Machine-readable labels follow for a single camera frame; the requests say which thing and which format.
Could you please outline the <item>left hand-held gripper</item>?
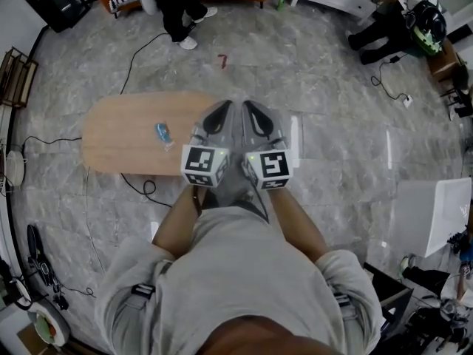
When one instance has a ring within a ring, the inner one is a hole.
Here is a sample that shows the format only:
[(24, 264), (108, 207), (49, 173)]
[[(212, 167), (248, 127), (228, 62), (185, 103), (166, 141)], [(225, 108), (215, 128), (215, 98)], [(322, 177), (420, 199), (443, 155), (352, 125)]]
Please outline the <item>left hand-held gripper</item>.
[(234, 144), (236, 104), (219, 101), (207, 108), (194, 123), (189, 144), (183, 146), (180, 171), (195, 186), (218, 187), (230, 166)]

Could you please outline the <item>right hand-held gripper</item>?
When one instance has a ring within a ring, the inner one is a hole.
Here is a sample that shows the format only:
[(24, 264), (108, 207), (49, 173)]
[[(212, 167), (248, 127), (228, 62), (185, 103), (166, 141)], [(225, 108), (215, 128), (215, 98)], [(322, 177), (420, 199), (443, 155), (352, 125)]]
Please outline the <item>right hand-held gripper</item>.
[(256, 101), (242, 104), (242, 168), (258, 191), (285, 188), (293, 177), (293, 155), (287, 147), (282, 117), (278, 111)]

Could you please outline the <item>blue wrapper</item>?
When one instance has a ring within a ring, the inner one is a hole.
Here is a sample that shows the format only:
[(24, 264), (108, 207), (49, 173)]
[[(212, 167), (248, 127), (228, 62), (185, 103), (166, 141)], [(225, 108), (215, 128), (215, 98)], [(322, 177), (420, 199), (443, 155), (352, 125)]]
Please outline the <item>blue wrapper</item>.
[(166, 123), (157, 123), (155, 124), (155, 131), (157, 133), (158, 138), (163, 144), (164, 150), (167, 152), (170, 148), (173, 147), (174, 141), (171, 138), (168, 125)]

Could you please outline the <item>person's left forearm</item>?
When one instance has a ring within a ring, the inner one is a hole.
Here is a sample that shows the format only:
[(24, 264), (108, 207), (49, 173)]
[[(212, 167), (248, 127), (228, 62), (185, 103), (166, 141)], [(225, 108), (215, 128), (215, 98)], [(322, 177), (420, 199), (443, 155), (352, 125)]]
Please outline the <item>person's left forearm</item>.
[(191, 247), (194, 226), (200, 216), (194, 201), (201, 204), (206, 192), (206, 187), (187, 185), (160, 224), (152, 244), (175, 259), (182, 257)]

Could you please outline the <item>person's right forearm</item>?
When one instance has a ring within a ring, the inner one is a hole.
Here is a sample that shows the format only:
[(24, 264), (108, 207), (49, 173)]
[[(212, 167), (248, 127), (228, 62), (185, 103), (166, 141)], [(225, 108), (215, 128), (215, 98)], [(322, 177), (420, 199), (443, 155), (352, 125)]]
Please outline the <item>person's right forearm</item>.
[(282, 233), (292, 246), (312, 262), (330, 250), (316, 224), (287, 189), (268, 191)]

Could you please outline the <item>oval wooden table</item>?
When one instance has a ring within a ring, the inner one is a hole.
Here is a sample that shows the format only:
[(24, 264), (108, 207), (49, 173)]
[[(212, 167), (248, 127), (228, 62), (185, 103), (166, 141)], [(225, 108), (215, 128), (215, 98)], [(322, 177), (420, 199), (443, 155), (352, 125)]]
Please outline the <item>oval wooden table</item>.
[[(204, 92), (147, 92), (107, 96), (87, 113), (81, 154), (97, 172), (179, 176), (183, 145), (194, 123), (217, 102)], [(166, 123), (174, 145), (165, 151), (155, 124)]]

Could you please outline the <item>person's black trousers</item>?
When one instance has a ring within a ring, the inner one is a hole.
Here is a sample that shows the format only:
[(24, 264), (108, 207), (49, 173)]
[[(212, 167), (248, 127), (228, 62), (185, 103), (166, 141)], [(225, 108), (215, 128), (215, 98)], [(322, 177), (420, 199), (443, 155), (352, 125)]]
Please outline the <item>person's black trousers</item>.
[[(269, 222), (267, 211), (263, 206), (263, 210), (260, 210), (254, 203), (253, 203), (254, 192), (250, 190), (245, 190), (239, 193), (236, 198), (229, 204), (229, 206), (236, 206), (242, 209), (245, 209), (249, 212), (256, 214), (257, 216), (261, 217), (267, 223)], [(210, 191), (207, 191), (203, 204), (202, 210), (206, 209), (216, 209), (220, 207), (220, 203), (217, 200), (217, 196)]]

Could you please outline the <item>person's grey shirt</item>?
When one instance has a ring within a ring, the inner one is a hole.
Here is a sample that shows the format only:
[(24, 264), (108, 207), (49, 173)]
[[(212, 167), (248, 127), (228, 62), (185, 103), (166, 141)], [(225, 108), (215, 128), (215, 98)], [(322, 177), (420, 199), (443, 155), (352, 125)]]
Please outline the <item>person's grey shirt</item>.
[(221, 324), (260, 316), (345, 355), (368, 355), (382, 325), (375, 289), (354, 253), (312, 262), (261, 217), (209, 209), (175, 259), (146, 240), (123, 241), (95, 303), (114, 355), (195, 355)]

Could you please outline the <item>white table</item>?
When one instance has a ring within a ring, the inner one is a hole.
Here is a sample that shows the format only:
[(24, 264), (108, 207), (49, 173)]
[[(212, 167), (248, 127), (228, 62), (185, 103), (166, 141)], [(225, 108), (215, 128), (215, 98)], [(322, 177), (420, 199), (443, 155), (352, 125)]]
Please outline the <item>white table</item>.
[(403, 180), (394, 208), (394, 244), (428, 257), (463, 232), (469, 219), (472, 179)]

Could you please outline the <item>cardboard box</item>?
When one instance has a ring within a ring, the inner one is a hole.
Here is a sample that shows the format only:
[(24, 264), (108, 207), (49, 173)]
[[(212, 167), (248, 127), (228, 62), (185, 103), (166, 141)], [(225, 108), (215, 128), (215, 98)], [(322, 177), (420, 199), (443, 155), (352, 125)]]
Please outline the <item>cardboard box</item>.
[(451, 78), (452, 73), (463, 65), (451, 41), (446, 39), (440, 51), (427, 58), (427, 64), (432, 77), (438, 81)]

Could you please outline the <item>black green backpack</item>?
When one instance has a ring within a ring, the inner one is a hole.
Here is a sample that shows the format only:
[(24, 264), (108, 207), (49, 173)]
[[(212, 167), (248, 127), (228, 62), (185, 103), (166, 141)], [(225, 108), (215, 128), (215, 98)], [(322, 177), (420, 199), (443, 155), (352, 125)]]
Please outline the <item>black green backpack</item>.
[(446, 20), (436, 6), (421, 1), (404, 15), (410, 38), (427, 56), (437, 55), (446, 38)]

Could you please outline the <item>white round floor device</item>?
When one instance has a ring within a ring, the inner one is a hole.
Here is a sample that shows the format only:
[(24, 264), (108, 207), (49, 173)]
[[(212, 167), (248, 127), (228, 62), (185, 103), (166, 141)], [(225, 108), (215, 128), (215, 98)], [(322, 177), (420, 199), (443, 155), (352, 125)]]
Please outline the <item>white round floor device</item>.
[(5, 176), (10, 186), (20, 186), (24, 179), (27, 160), (18, 151), (9, 151), (5, 163)]

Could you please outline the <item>wooden rack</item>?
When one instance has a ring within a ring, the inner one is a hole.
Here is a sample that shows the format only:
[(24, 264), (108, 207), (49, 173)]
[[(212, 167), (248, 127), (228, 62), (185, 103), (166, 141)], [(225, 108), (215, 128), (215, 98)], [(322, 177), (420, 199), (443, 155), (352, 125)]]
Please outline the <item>wooden rack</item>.
[(0, 104), (25, 108), (37, 69), (36, 61), (11, 47), (0, 63)]

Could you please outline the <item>black cabinet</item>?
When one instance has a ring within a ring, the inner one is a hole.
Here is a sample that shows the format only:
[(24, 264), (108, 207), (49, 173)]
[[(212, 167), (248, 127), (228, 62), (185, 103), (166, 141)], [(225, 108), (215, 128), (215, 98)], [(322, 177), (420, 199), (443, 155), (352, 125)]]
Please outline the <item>black cabinet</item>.
[(90, 10), (86, 0), (25, 0), (56, 33), (74, 27)]

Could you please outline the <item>brown wooden cabinet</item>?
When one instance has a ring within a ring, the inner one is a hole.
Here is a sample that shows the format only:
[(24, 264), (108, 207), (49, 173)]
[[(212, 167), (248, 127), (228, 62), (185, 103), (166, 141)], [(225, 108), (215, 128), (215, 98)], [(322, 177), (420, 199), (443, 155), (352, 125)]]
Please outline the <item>brown wooden cabinet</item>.
[(364, 270), (371, 277), (381, 304), (384, 319), (381, 325), (381, 339), (384, 339), (400, 324), (413, 290), (369, 263), (364, 263)]

